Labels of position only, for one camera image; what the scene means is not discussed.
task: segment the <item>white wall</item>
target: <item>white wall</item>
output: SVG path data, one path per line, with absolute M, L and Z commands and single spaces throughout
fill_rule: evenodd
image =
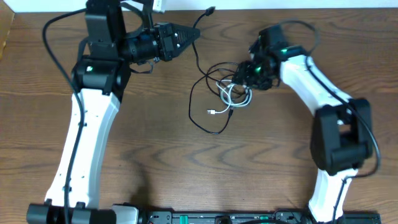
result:
M 85 0 L 4 0 L 14 12 L 65 12 L 85 7 Z M 398 7 L 398 0 L 166 0 L 167 10 L 297 9 Z

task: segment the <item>white cable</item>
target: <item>white cable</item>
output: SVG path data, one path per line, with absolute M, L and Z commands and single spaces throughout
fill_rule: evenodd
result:
M 241 108 L 241 107 L 245 107 L 248 104 L 250 104 L 250 102 L 252 100 L 252 96 L 253 96 L 253 91 L 250 88 L 248 88 L 246 85 L 242 85 L 242 87 L 244 88 L 245 94 L 246 94 L 245 99 L 240 103 L 235 103 L 232 100 L 231 95 L 232 95 L 232 89 L 234 88 L 234 86 L 236 86 L 236 84 L 231 83 L 226 87 L 222 87 L 222 86 L 220 86 L 220 82 L 232 82 L 232 81 L 231 80 L 221 80 L 219 82 L 216 82 L 217 87 L 220 89 L 220 98 L 227 105 L 227 107 L 223 111 L 208 110 L 207 112 L 209 114 L 224 113 L 230 107 Z

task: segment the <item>wood grain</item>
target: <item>wood grain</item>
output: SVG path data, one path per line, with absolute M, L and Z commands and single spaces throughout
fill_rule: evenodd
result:
M 167 12 L 155 21 L 190 26 L 198 11 Z M 71 92 L 41 40 L 47 20 L 58 14 L 17 14 L 0 61 L 0 223 L 24 223 L 27 206 L 43 201 L 67 135 Z M 382 169 L 356 180 L 346 210 L 377 210 L 383 223 L 398 223 L 398 9 L 306 9 L 216 11 L 204 18 L 197 47 L 204 68 L 248 58 L 258 31 L 282 19 L 303 19 L 320 28 L 314 53 L 321 70 L 342 90 L 366 97 Z M 125 14 L 128 30 L 139 23 Z M 312 34 L 286 27 L 292 42 L 310 47 Z M 70 71 L 83 16 L 54 24 L 49 39 Z M 273 210 L 304 207 L 312 196 L 316 167 L 308 149 L 312 117 L 287 86 L 256 91 L 250 107 L 235 112 L 227 130 L 212 136 L 188 118 L 188 94 L 200 74 L 192 49 L 152 75 L 133 75 L 107 145 L 101 208 L 113 203 L 175 210 Z M 208 116 L 222 104 L 198 86 L 193 115 L 208 129 L 225 116 Z M 373 161 L 367 161 L 370 169 Z

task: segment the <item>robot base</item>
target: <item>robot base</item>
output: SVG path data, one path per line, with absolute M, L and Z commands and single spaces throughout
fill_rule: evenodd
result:
M 129 210 L 129 217 L 119 217 L 121 213 L 115 207 Z M 238 224 L 254 220 L 280 220 L 292 224 L 318 224 L 309 209 L 278 209 L 275 212 L 175 212 L 172 209 L 152 208 L 136 209 L 125 203 L 114 205 L 114 210 L 92 210 L 71 208 L 72 224 L 74 223 L 130 223 L 130 224 Z M 27 222 L 35 224 L 65 223 L 63 207 L 49 204 L 30 204 L 27 212 Z M 337 221 L 339 224 L 381 224 L 380 214 L 376 212 L 345 212 Z

